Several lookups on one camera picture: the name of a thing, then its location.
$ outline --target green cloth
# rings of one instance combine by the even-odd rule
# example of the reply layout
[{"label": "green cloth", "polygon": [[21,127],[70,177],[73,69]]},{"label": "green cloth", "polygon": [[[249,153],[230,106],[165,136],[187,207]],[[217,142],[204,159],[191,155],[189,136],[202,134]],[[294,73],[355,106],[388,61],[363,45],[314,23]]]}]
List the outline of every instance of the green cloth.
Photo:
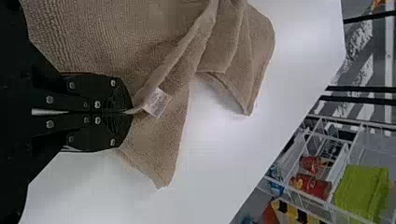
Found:
[{"label": "green cloth", "polygon": [[[335,192],[335,204],[373,222],[379,222],[389,194],[389,169],[348,165]],[[351,219],[351,223],[360,223]]]}]

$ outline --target towel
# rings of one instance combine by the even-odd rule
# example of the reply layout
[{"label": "towel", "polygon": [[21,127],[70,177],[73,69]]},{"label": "towel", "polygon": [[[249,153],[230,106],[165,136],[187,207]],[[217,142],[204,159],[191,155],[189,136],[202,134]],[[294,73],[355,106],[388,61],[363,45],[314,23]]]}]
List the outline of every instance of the towel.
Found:
[{"label": "towel", "polygon": [[[60,71],[120,77],[134,102],[113,150],[158,188],[171,183],[193,76],[250,115],[275,46],[271,22],[246,0],[23,1],[31,42]],[[171,97],[147,113],[153,93]]]}]

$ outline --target white surface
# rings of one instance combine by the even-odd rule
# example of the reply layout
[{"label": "white surface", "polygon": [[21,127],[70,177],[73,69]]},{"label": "white surface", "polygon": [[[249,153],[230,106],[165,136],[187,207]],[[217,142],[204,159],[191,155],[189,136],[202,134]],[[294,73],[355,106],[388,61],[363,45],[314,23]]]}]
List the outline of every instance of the white surface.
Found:
[{"label": "white surface", "polygon": [[195,80],[168,188],[108,152],[60,154],[31,184],[21,223],[229,223],[346,54],[340,0],[250,2],[276,31],[252,117]]}]

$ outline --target towel label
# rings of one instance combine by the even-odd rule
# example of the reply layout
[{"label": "towel label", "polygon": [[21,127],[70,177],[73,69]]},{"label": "towel label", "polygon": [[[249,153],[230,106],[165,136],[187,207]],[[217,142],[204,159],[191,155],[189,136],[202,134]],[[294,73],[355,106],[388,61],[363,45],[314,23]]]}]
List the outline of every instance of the towel label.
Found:
[{"label": "towel label", "polygon": [[171,99],[172,96],[162,91],[160,88],[157,88],[155,92],[151,94],[143,109],[157,119],[161,116]]}]

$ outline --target wire rack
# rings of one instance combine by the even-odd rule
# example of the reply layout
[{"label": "wire rack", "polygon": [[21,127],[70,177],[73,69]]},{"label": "wire rack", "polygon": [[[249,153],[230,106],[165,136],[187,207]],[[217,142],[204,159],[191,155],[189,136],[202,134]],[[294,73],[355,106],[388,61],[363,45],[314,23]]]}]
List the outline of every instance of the wire rack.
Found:
[{"label": "wire rack", "polygon": [[[396,180],[396,127],[365,121],[308,116],[288,145],[278,156],[271,170],[257,188],[294,205],[325,223],[375,223],[336,206],[334,194],[349,164],[389,169],[389,183]],[[300,166],[302,156],[320,156],[326,165],[314,175]],[[326,199],[301,191],[290,180],[297,174],[312,175],[331,182]],[[396,188],[389,187],[387,208],[375,218],[377,223],[396,223]]]}]

